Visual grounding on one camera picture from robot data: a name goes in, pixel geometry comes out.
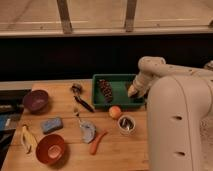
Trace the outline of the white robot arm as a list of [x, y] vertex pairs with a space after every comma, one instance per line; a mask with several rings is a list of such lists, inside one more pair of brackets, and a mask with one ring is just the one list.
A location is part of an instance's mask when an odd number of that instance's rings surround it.
[[200, 122], [213, 115], [213, 71], [144, 56], [129, 96], [147, 98], [150, 171], [203, 171]]

